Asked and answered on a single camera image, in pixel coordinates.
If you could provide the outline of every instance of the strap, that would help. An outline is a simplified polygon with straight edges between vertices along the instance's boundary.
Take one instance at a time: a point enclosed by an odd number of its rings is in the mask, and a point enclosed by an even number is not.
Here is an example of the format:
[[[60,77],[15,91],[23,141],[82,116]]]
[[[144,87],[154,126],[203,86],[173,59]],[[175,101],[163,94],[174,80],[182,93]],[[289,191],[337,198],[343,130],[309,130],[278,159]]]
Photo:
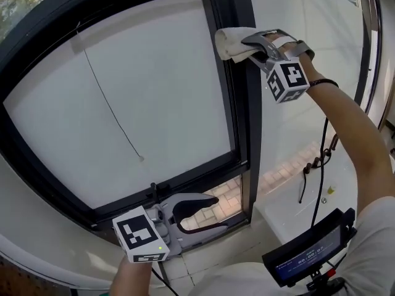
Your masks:
[[[292,43],[292,42],[296,42],[295,39],[293,39],[290,36],[281,36],[277,39],[275,39],[274,41],[272,41],[272,44],[276,47],[276,48],[280,48],[282,47],[282,45],[284,45],[285,43]]]
[[[294,48],[292,48],[292,49],[286,51],[286,52],[285,52],[285,56],[286,56],[288,59],[291,59],[291,58],[293,58],[293,57],[297,57],[297,56],[301,55],[301,54],[304,53],[304,52],[305,52],[307,55],[309,55],[309,57],[310,57],[311,60],[313,60],[314,55],[315,55],[314,52],[313,52],[313,51],[311,50],[311,48],[308,47],[308,45],[307,45],[305,42],[303,42],[303,41],[299,41],[298,44],[297,44]]]
[[[316,85],[318,85],[320,83],[331,83],[331,84],[339,87],[339,85],[336,82],[334,82],[333,80],[331,80],[331,79],[318,79],[318,80],[310,82],[310,88],[313,87],[313,86],[316,86]]]

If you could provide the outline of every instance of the fiducial marker cube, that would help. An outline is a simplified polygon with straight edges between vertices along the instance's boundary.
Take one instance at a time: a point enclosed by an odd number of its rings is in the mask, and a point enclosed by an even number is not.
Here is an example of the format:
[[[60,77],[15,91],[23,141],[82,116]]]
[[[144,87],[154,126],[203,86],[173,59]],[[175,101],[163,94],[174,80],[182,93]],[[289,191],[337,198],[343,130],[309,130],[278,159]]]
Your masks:
[[[310,87],[297,57],[276,62],[267,75],[267,84],[276,103],[296,100]]]
[[[114,218],[112,224],[129,262],[164,261],[167,258],[170,250],[142,206]]]

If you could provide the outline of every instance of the white shirt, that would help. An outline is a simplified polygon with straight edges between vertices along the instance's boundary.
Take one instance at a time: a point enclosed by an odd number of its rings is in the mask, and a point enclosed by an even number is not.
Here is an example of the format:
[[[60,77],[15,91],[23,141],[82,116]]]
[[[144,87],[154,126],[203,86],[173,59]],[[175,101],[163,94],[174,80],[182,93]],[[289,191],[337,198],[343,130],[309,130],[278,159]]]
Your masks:
[[[383,197],[365,207],[355,227],[358,232],[336,270],[336,276],[344,278],[346,286],[336,295],[388,296],[395,282],[395,197]],[[306,292],[305,284],[280,288],[262,263],[240,263],[205,277],[189,296],[272,296]]]

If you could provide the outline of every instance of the display screen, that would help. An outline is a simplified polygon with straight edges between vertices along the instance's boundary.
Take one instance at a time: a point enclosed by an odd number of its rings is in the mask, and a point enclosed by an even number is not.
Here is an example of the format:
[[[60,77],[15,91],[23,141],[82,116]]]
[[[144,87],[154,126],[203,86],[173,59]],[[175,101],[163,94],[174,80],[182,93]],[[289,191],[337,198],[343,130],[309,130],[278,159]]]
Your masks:
[[[292,259],[275,267],[276,272],[282,280],[291,278],[299,274],[308,267],[321,261],[328,254],[338,248],[340,245],[340,226],[336,227],[332,232],[319,240],[310,248],[296,255]]]

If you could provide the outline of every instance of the brick floor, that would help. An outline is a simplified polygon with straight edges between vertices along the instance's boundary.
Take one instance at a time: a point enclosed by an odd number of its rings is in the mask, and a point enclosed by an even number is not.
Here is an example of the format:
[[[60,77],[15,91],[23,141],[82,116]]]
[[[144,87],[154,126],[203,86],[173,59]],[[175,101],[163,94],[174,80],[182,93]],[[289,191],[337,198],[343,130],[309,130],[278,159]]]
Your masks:
[[[333,134],[329,134],[325,145],[330,145]],[[315,157],[320,155],[320,144],[312,142],[302,151],[291,157],[287,162],[277,165],[273,170],[264,173],[259,177],[258,197],[273,192],[278,186],[283,184],[292,176],[299,174],[306,166],[307,162],[313,162]],[[190,218],[186,218],[181,225],[192,230],[223,221],[241,211],[241,187],[240,177],[237,176],[219,186],[205,192],[216,196],[219,202],[211,207],[203,208]]]

